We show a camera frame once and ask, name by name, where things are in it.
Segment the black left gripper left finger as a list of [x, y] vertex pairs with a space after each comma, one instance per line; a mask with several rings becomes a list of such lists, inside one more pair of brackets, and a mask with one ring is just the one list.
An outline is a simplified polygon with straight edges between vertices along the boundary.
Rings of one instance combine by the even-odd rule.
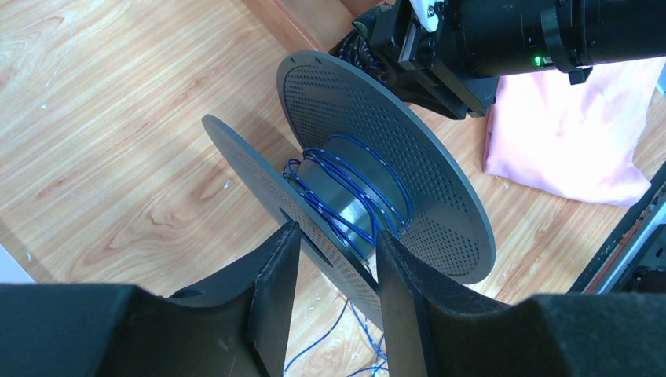
[[4, 376], [280, 376], [298, 223], [169, 297], [132, 284], [3, 284]]

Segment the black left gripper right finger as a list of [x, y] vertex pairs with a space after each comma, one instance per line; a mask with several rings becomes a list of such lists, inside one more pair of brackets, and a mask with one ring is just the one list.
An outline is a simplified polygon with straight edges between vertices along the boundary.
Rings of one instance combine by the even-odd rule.
[[381, 232], [377, 273], [392, 376], [662, 376], [663, 294], [481, 295]]

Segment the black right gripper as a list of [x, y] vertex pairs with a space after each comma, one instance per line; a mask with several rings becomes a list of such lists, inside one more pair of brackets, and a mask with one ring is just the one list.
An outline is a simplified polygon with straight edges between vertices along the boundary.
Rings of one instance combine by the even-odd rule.
[[665, 3], [448, 1], [441, 29], [428, 33], [409, 1], [398, 1], [378, 17], [370, 47], [394, 66], [385, 85], [402, 101], [453, 120], [483, 118], [497, 76], [664, 56]]

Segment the dark grey filament spool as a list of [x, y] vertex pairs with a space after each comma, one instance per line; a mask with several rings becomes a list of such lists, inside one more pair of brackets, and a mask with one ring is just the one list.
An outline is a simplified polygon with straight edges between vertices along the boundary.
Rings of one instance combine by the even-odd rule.
[[279, 222], [296, 221], [323, 274], [375, 324], [371, 271], [381, 231], [461, 284], [486, 278], [496, 243], [467, 176], [398, 97], [332, 55], [302, 51], [278, 68], [277, 92], [302, 158], [273, 167], [236, 131], [206, 115], [210, 139]]

